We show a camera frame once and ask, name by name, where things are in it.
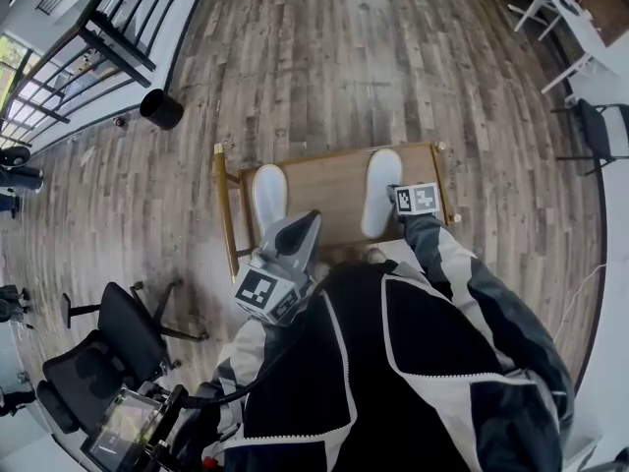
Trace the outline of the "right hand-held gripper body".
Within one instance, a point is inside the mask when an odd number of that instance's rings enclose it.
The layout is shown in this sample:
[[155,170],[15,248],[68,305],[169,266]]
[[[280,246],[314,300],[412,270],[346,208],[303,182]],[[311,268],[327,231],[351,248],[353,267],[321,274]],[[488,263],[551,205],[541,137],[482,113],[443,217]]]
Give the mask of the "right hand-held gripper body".
[[396,214],[435,214],[439,212],[439,191],[435,183],[410,186],[389,185],[387,194]]

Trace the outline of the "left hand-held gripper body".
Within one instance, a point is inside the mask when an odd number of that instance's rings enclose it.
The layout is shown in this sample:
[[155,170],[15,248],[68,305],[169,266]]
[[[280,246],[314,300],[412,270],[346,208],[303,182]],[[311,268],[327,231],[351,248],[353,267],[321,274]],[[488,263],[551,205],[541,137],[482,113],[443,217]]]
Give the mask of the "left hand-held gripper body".
[[240,267],[234,299],[245,312],[266,324],[289,324],[302,310],[309,276],[261,250]]

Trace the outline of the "person's left forearm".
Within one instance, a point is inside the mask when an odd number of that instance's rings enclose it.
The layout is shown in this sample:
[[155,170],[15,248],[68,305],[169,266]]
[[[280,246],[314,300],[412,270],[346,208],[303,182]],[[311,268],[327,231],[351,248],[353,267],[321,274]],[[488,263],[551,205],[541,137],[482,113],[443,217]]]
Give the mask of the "person's left forearm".
[[276,326],[254,319],[241,326],[234,339],[222,348],[214,369],[212,383],[220,395],[229,395],[257,378],[277,332]]

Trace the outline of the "person's right forearm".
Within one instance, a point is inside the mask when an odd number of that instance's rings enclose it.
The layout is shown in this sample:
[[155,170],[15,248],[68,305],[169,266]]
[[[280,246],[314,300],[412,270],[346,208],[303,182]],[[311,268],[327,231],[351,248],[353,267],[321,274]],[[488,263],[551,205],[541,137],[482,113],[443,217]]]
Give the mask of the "person's right forearm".
[[501,281],[446,226],[431,214],[401,218],[404,238],[429,283],[455,306],[495,297]]

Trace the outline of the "wooden three-tier cart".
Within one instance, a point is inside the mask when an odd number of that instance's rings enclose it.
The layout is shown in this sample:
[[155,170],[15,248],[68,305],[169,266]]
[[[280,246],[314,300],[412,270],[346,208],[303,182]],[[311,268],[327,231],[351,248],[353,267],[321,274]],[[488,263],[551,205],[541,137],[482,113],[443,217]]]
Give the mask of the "wooden three-tier cart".
[[[446,181],[441,170],[444,143],[411,143],[391,146],[401,157],[404,185],[434,183],[437,185],[437,216],[446,225],[461,221],[451,208]],[[383,236],[370,239],[361,232],[363,202],[367,189],[369,161],[378,149],[360,148],[310,158],[279,162],[287,182],[287,212],[299,213],[317,209],[323,215],[320,246],[324,252],[393,241],[399,238],[389,226]],[[244,168],[232,174],[222,144],[213,149],[214,182],[232,278],[237,276],[239,259],[249,256],[261,239],[254,212],[253,183],[257,169]]]

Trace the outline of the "black office chair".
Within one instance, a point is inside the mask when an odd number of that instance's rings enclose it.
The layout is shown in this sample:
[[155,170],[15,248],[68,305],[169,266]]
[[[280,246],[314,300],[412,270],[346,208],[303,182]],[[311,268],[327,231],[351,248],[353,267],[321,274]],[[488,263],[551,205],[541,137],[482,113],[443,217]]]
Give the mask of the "black office chair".
[[168,352],[168,337],[190,342],[209,339],[206,331],[190,334],[170,328],[162,319],[173,290],[183,285],[175,278],[150,312],[139,292],[138,281],[128,290],[116,282],[105,286],[96,305],[73,307],[62,295],[65,325],[72,318],[97,312],[97,326],[67,352],[46,360],[43,380],[36,387],[38,401],[65,435],[89,433],[104,416],[122,387],[138,389],[181,366]]

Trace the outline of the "black round bin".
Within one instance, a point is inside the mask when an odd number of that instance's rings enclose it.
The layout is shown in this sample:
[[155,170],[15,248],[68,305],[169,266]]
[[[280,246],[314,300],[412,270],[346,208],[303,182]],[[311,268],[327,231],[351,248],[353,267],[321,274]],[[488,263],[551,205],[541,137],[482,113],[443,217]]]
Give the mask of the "black round bin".
[[170,131],[181,122],[184,107],[163,89],[156,88],[144,96],[140,115],[159,129]]

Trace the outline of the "person's black white jacket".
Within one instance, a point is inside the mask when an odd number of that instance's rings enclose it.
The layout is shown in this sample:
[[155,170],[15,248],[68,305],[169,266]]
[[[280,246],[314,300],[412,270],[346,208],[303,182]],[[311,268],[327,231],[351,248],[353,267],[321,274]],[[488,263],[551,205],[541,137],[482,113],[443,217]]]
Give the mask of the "person's black white jacket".
[[224,472],[562,472],[574,387],[501,283],[459,308],[419,262],[334,267],[277,326],[258,374],[308,319],[272,375],[182,425],[184,471],[216,454]]

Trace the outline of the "black tablet screen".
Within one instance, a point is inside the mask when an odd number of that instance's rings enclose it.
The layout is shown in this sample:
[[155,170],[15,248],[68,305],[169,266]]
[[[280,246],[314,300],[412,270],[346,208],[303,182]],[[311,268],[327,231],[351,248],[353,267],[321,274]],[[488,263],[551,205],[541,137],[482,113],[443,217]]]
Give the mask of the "black tablet screen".
[[167,440],[187,395],[180,385],[147,394],[121,388],[81,451],[100,472],[178,472]]

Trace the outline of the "black folding chair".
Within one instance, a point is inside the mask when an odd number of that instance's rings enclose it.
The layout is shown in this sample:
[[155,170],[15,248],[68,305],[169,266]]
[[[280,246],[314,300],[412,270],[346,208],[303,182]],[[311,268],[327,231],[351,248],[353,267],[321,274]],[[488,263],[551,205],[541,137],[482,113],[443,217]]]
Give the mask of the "black folding chair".
[[592,105],[584,98],[579,98],[570,107],[553,108],[553,114],[574,113],[581,123],[581,131],[586,147],[590,155],[559,156],[556,162],[562,161],[591,161],[593,168],[586,173],[592,175],[618,160],[629,160],[629,153],[624,155],[614,154],[611,146],[612,125],[609,125],[604,115],[618,115],[620,118],[621,135],[627,141],[629,147],[629,104],[609,103]]

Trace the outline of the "white table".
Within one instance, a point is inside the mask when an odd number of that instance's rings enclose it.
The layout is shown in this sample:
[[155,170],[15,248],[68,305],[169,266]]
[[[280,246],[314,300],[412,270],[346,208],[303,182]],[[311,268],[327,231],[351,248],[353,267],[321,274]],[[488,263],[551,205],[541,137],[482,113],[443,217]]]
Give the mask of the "white table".
[[594,19],[589,11],[583,7],[584,13],[575,16],[565,9],[560,13],[555,10],[559,6],[558,0],[532,0],[525,9],[519,9],[508,5],[508,9],[520,13],[520,19],[513,29],[519,33],[528,21],[536,21],[543,25],[543,31],[538,36],[538,42],[543,41],[561,23],[567,26],[571,35],[576,39],[581,49],[581,55],[570,63],[552,80],[548,81],[541,89],[541,94],[547,94],[554,88],[573,78],[584,77],[590,74],[594,76],[597,68],[602,68],[610,73],[612,80],[629,89],[629,31],[625,32],[611,45],[604,44],[600,31],[594,24]]

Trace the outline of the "black metal railing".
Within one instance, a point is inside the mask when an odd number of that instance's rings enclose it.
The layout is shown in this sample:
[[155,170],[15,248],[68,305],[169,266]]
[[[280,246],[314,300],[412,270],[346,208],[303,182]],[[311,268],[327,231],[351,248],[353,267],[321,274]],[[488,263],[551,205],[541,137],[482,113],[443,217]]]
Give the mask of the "black metal railing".
[[[42,0],[52,17],[69,0]],[[0,148],[32,147],[45,131],[128,86],[148,87],[158,66],[155,43],[182,0],[85,0],[69,29],[18,72],[0,111]]]

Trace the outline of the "large window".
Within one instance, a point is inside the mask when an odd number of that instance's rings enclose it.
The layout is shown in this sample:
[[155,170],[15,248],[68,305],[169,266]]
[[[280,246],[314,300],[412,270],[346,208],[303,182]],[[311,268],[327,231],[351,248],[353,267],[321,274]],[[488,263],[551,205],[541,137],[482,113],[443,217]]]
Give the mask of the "large window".
[[33,51],[5,33],[0,33],[0,111],[18,81],[18,72],[29,69]]

